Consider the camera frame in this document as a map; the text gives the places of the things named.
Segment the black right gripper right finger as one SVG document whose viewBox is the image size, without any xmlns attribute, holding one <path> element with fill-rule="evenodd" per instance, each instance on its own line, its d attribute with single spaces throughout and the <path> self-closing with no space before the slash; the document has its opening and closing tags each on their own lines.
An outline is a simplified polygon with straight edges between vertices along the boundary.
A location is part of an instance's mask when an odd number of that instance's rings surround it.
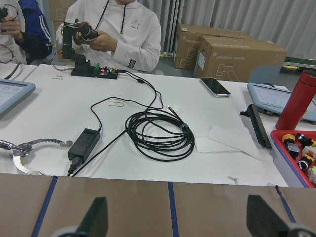
<svg viewBox="0 0 316 237">
<path fill-rule="evenodd" d="M 247 199 L 246 225 L 253 237 L 314 237 L 302 224 L 284 222 L 259 195 Z"/>
</svg>

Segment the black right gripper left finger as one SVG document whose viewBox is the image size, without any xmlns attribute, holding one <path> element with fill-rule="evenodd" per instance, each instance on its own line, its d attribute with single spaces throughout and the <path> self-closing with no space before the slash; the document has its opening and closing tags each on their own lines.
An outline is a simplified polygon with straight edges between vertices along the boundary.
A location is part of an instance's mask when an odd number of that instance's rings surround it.
<svg viewBox="0 0 316 237">
<path fill-rule="evenodd" d="M 78 226 L 56 230 L 52 237 L 105 237 L 108 232 L 106 197 L 96 197 Z"/>
</svg>

